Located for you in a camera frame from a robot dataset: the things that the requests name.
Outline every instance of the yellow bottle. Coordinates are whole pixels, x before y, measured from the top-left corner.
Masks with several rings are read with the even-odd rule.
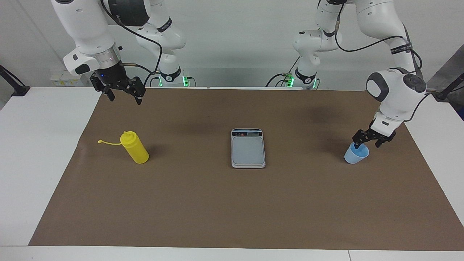
[[[109,145],[122,145],[137,164],[143,164],[148,161],[148,152],[135,132],[125,131],[121,135],[120,141],[121,143],[115,144],[99,140],[98,143],[105,143]]]

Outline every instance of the yellow lid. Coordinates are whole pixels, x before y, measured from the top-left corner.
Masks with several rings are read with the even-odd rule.
[[[126,147],[134,147],[137,144],[137,134],[133,131],[125,131],[120,138],[121,144]]]

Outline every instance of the white table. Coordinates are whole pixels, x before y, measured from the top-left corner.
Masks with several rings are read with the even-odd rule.
[[[464,260],[464,252],[27,247],[99,96],[93,88],[32,88],[0,111],[0,261]],[[463,223],[463,121],[428,97],[407,127]]]

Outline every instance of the blue cup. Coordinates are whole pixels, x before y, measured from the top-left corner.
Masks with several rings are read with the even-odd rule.
[[[345,160],[349,164],[356,164],[367,158],[367,156],[369,156],[369,148],[366,145],[361,144],[361,146],[359,146],[357,149],[354,147],[354,143],[351,143],[347,152],[345,153]]]

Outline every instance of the brown table mat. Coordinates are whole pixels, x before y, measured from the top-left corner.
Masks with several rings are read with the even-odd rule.
[[[405,126],[357,165],[366,92],[147,90],[102,96],[31,246],[464,250],[464,228]],[[267,166],[231,167],[230,130],[261,128]],[[135,164],[117,142],[135,131]]]

